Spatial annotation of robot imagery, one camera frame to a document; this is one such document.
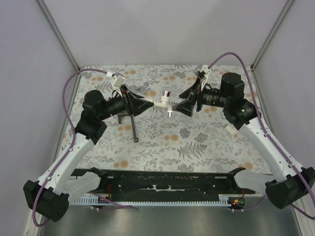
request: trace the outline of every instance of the white wall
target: white wall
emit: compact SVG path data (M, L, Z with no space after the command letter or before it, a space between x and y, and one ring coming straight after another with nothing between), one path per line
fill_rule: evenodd
M286 0L45 0L80 66L252 64ZM233 57L219 64L239 64Z
M315 167L314 9L295 1L256 70L275 135L305 167Z
M73 69L33 0L1 1L0 22L0 229L20 236L29 212L23 185L52 161Z

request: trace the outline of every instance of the floral tablecloth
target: floral tablecloth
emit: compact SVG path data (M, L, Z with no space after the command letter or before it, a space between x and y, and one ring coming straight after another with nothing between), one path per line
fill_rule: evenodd
M178 95L189 88L196 77L195 65L94 65L97 68L120 72L126 76L125 84L137 94L159 100L162 91L171 91L171 101L178 103ZM248 82L239 66L214 66L209 78L211 86L219 88L221 75L225 72L242 75L245 81L245 96L252 101ZM86 92L98 89L105 99L111 96L112 86L108 78L98 72L83 72L71 112L74 124L79 121ZM141 91L136 88L149 86ZM222 109L203 106L193 117L151 108L135 117L139 142L133 141L131 119L123 118L118 124L117 116L105 121L108 126L96 146L79 163L78 168L123 169L139 171L182 172L229 172L237 167L246 167L260 173L270 170L252 144L241 134L230 135ZM63 137L62 149L71 140L68 126Z

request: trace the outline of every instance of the perforated metal strip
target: perforated metal strip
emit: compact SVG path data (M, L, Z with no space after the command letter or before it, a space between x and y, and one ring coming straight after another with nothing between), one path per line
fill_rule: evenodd
M121 205L132 205L132 206L185 206L185 207L196 207L196 206L209 206L209 207L230 207L231 204L227 203L228 197L219 196L219 201L211 202L211 201L204 201L204 202L115 202ZM97 196L91 195L84 195L74 201L71 205L83 205L83 206L106 206L108 203L98 203Z

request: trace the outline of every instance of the gray floor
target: gray floor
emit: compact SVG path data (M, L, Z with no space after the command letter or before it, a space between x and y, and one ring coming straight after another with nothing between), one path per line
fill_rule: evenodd
M248 197L247 206L259 201ZM139 207L96 212L71 206L63 219L49 223L41 236L301 236L290 207L269 201L258 209L232 213L218 207Z

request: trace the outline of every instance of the patterned table surface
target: patterned table surface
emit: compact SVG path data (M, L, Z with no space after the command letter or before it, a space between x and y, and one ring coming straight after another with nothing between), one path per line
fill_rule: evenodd
M194 65L95 65L88 68L125 74L125 84L132 92L155 100L160 99L162 91L170 90L174 103L181 101L178 95L196 79ZM239 66L214 66L209 78L211 86L218 88L225 72L242 76L246 85L245 96L252 101L245 73ZM79 121L86 92L98 89L105 99L112 92L105 75L98 72L83 72L81 75L71 112L74 124ZM149 83L148 88L136 90L145 82ZM121 125L118 125L117 116L105 123L105 133L78 168L219 173L242 166L254 172L270 173L258 151L240 132L232 136L225 131L228 121L221 108L204 106L199 113L194 112L192 118L177 112L168 118L166 110L151 108L135 117L138 143L133 141L129 117L124 117ZM71 137L68 125L62 149Z

